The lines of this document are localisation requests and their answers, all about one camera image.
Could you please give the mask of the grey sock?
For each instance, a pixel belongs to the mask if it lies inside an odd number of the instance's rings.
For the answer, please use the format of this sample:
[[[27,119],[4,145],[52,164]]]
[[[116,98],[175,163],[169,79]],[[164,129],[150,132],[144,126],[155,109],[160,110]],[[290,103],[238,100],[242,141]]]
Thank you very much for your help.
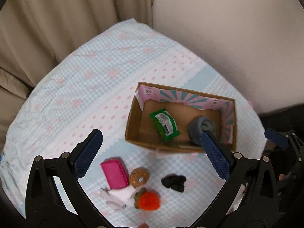
[[[206,131],[210,131],[214,136],[217,136],[216,125],[213,121],[205,116],[194,118],[188,125],[190,142],[193,145],[200,146],[201,135]]]

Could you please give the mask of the brown cookie plush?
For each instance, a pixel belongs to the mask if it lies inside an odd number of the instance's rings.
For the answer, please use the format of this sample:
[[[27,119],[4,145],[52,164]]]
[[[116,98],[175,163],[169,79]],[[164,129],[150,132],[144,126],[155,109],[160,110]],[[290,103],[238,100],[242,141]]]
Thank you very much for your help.
[[[134,169],[129,176],[129,183],[138,188],[145,185],[149,180],[149,171],[144,167],[138,167]]]

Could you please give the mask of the black scrunchie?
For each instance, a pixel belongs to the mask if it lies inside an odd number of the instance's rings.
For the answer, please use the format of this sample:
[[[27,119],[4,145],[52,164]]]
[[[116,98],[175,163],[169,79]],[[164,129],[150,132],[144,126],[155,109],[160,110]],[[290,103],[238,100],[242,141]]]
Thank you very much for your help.
[[[177,192],[184,192],[184,184],[187,181],[187,178],[185,176],[179,176],[176,174],[171,174],[169,176],[164,177],[161,180],[161,183],[164,187],[170,188],[172,190],[175,190]]]

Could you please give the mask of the green wet wipes pack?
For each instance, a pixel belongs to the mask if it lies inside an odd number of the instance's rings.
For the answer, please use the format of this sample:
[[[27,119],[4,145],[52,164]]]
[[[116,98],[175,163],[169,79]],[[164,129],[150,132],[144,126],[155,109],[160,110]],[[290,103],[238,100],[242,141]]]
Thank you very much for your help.
[[[149,117],[165,143],[180,135],[176,121],[166,109],[155,111]]]

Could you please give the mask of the black jacket with dog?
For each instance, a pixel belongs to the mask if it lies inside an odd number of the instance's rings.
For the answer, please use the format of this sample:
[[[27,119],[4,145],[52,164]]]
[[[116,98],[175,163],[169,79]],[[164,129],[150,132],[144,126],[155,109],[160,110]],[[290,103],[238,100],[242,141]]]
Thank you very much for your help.
[[[265,129],[271,128],[278,132],[293,130],[296,134],[301,134],[303,133],[303,104],[263,114],[260,120]]]

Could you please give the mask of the beige curtain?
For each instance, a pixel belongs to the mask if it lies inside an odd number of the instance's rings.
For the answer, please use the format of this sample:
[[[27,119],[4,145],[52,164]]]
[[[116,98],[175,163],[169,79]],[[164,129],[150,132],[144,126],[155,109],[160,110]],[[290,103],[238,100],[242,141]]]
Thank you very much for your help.
[[[154,0],[1,0],[1,144],[22,104],[71,52],[127,19],[152,26]]]

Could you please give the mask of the grey lens cloth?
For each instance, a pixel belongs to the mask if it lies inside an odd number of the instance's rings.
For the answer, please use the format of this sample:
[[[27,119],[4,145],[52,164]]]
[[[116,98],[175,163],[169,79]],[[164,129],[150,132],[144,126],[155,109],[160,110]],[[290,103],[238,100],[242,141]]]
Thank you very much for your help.
[[[115,201],[106,201],[106,205],[109,206],[111,209],[113,209],[114,211],[122,211],[126,208],[126,205],[121,205]]]

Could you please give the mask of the pink patterned cardboard box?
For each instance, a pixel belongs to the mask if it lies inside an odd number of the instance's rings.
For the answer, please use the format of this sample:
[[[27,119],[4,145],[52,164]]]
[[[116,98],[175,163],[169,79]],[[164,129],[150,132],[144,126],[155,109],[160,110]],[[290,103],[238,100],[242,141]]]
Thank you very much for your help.
[[[164,142],[150,114],[161,109],[176,121],[180,134]],[[213,122],[216,139],[231,151],[237,148],[237,113],[235,100],[189,89],[139,82],[131,104],[125,140],[152,151],[202,153],[191,141],[188,128],[197,118]]]

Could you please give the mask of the magenta pouch case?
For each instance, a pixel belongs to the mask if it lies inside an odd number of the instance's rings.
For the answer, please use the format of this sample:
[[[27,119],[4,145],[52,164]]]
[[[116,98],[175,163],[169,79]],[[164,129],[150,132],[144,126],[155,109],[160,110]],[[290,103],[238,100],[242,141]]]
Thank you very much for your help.
[[[128,186],[129,178],[123,162],[118,158],[111,158],[101,163],[110,189],[122,189]]]

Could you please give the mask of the orange fuzzy strawberry plush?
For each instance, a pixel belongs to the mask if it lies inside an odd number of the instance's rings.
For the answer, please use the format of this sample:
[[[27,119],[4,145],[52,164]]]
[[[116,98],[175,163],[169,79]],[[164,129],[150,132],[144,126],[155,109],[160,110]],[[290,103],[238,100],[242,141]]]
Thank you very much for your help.
[[[146,188],[141,188],[134,196],[134,207],[143,211],[156,211],[161,206],[159,196]]]

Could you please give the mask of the blue checked floral bedsheet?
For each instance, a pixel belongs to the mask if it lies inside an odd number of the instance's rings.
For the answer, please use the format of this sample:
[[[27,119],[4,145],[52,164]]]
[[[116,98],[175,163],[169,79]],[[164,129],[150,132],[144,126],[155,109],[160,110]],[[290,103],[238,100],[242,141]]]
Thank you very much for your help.
[[[8,129],[1,157],[5,194],[25,212],[26,185],[33,159],[71,151],[93,129],[104,143],[84,178],[87,196],[115,226],[187,227],[208,207],[224,181],[207,156],[186,153],[157,158],[125,141],[126,122],[140,81],[230,97],[237,112],[237,150],[259,158],[266,139],[262,123],[241,93],[203,59],[181,44],[131,19],[96,36],[52,70],[33,90]],[[148,187],[161,197],[157,211],[131,206],[114,211],[100,197],[107,186],[101,162],[120,157],[129,170],[144,166]],[[162,185],[171,174],[185,176],[184,192]]]

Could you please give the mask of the white waffle cloth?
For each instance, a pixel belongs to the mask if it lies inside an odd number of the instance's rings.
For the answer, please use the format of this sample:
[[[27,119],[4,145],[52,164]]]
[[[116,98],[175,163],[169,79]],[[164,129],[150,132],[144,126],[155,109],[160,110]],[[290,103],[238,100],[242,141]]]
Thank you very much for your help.
[[[100,197],[107,201],[115,201],[121,205],[134,204],[132,198],[134,197],[137,190],[129,185],[121,189],[101,189]]]

